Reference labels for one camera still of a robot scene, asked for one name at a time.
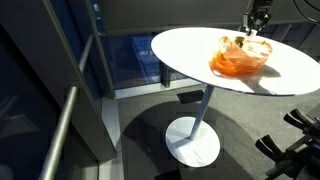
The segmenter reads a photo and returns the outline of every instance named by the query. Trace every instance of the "table leg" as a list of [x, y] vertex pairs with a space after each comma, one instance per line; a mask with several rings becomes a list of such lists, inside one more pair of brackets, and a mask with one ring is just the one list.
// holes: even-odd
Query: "table leg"
[[197, 131], [199, 129], [200, 123], [202, 121], [204, 113], [206, 112], [208, 104], [209, 104], [209, 101], [211, 99], [211, 95], [212, 95], [213, 89], [214, 89], [214, 87], [210, 86], [210, 85], [207, 85], [207, 87], [206, 87], [206, 91], [205, 91], [205, 93], [204, 93], [204, 95], [202, 97], [201, 104], [200, 104], [200, 107], [199, 107], [199, 111], [198, 111], [196, 120], [194, 122], [194, 125], [192, 127], [191, 135], [189, 137], [191, 140], [194, 139], [194, 136], [196, 135], [196, 133], [197, 133]]
[[191, 167], [211, 164], [220, 152], [218, 135], [209, 124], [202, 121], [212, 92], [213, 87], [208, 85], [196, 118], [180, 117], [170, 123], [166, 131], [166, 144], [170, 153]]

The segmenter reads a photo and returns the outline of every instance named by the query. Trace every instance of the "round table top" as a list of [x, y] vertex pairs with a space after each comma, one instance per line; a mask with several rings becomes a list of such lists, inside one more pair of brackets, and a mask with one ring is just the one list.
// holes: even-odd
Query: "round table top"
[[300, 95], [320, 88], [320, 65], [308, 55], [290, 46], [260, 36], [273, 52], [256, 73], [238, 77], [216, 76], [209, 61], [219, 39], [245, 36], [242, 32], [216, 28], [180, 28], [157, 35], [151, 43], [154, 54], [166, 65], [208, 85], [259, 95]]

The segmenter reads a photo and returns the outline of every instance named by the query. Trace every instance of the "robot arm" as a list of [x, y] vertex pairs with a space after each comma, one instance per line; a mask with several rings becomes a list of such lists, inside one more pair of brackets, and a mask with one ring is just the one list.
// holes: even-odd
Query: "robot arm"
[[254, 0], [252, 10], [243, 16], [243, 26], [246, 35], [250, 36], [252, 30], [260, 31], [267, 25], [272, 15], [268, 13], [273, 0]]

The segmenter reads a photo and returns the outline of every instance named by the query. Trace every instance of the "glass panel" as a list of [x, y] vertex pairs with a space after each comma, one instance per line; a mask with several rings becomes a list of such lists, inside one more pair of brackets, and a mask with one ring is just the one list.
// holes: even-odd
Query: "glass panel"
[[60, 112], [23, 62], [0, 26], [1, 180], [38, 179]]
[[[51, 3], [59, 19], [59, 22], [64, 31], [64, 34], [69, 42], [73, 55], [76, 58], [77, 63], [79, 63], [85, 44], [87, 43], [87, 40], [89, 38], [89, 35], [92, 34], [91, 28], [90, 28], [91, 24], [89, 23], [89, 21], [85, 21], [85, 18], [83, 18], [83, 14], [86, 14], [87, 11], [85, 11], [86, 9], [83, 6], [82, 1], [51, 0]], [[97, 71], [94, 68], [95, 67], [94, 65], [96, 65], [96, 62], [97, 62], [97, 58], [100, 58], [100, 57], [99, 57], [97, 48], [95, 46], [95, 40], [93, 40], [83, 76], [89, 87], [91, 95], [95, 101], [95, 105], [99, 110], [99, 112], [101, 113], [102, 93], [98, 84], [98, 80], [96, 78], [96, 75], [100, 71]]]
[[104, 33], [105, 29], [104, 29], [104, 23], [101, 17], [100, 6], [98, 2], [94, 0], [91, 1], [91, 4], [93, 5], [93, 12], [94, 12], [93, 14], [95, 16], [98, 32]]
[[[0, 179], [38, 179], [61, 109], [0, 26]], [[97, 179], [98, 166], [72, 125], [58, 179]]]
[[[154, 34], [102, 36], [115, 89], [124, 89], [160, 82], [160, 60], [151, 49]], [[171, 80], [186, 76], [171, 71]]]

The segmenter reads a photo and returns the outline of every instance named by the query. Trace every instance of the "metal pole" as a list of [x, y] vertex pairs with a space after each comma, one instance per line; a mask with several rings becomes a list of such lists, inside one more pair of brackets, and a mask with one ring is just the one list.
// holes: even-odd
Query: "metal pole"
[[213, 89], [214, 89], [214, 87], [211, 85], [207, 85], [207, 87], [206, 87], [206, 91], [204, 92], [204, 95], [202, 97], [196, 120], [195, 120], [194, 125], [192, 127], [191, 135], [189, 136], [189, 139], [191, 139], [191, 140], [194, 139], [194, 137], [199, 129], [200, 123], [202, 121], [204, 113], [206, 112], [209, 101], [211, 99]]
[[84, 67], [87, 64], [88, 55], [89, 55], [91, 44], [92, 44], [92, 39], [93, 39], [93, 37], [92, 37], [92, 35], [90, 35], [87, 40], [86, 46], [84, 47], [84, 50], [83, 50], [83, 53], [82, 53], [82, 56], [81, 56], [81, 59], [79, 62], [79, 69], [81, 72], [83, 72]]
[[[251, 6], [251, 3], [252, 3], [252, 0], [249, 0], [249, 3], [248, 3], [248, 5], [247, 5], [246, 13], [248, 13], [249, 8], [250, 8], [250, 6]], [[238, 31], [241, 31], [242, 25], [243, 25], [243, 18], [242, 18], [242, 21], [241, 21], [240, 26], [239, 26], [238, 29], [237, 29]]]
[[43, 165], [43, 170], [39, 177], [40, 180], [53, 180], [56, 175], [61, 151], [70, 124], [70, 117], [77, 97], [77, 92], [78, 88], [75, 86], [72, 86], [69, 90], [66, 103], [64, 104], [56, 131], [53, 135], [52, 142]]

